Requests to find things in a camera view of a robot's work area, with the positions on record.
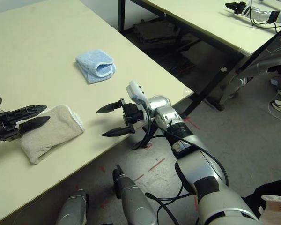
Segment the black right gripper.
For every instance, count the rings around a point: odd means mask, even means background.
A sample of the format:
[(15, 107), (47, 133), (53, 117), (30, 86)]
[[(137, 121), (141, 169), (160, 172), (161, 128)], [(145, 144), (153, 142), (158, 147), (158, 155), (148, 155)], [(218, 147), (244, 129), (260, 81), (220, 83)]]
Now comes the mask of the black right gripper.
[[(138, 121), (144, 119), (143, 110), (138, 105), (133, 103), (125, 104), (125, 101), (123, 99), (101, 107), (100, 109), (97, 110), (96, 113), (109, 113), (121, 107), (123, 109), (123, 113), (124, 113), (123, 119), (126, 125), (135, 124)], [(117, 137), (126, 134), (134, 134), (134, 127), (133, 126), (117, 127), (103, 133), (102, 136)]]

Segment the black gripper second robot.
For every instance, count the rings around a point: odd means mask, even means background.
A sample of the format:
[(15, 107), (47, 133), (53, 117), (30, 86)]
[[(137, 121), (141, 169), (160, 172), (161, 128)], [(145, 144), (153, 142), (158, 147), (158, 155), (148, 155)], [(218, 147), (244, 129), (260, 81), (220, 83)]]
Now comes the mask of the black gripper second robot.
[(246, 3), (245, 2), (230, 2), (230, 3), (226, 3), (225, 6), (228, 9), (234, 9), (234, 14), (242, 14), (242, 12), (244, 11), (245, 7), (246, 7)]

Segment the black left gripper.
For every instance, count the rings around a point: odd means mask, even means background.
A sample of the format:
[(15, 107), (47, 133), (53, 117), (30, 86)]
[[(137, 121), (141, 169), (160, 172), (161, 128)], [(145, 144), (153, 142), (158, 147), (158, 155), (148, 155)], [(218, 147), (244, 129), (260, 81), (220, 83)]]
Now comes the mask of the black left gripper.
[[(40, 128), (49, 119), (50, 116), (40, 116), (42, 111), (47, 108), (46, 105), (29, 105), (14, 111), (0, 113), (0, 142), (13, 141), (21, 137), (21, 135)], [(19, 124), (19, 129), (16, 127), (19, 117), (35, 117), (27, 122)]]

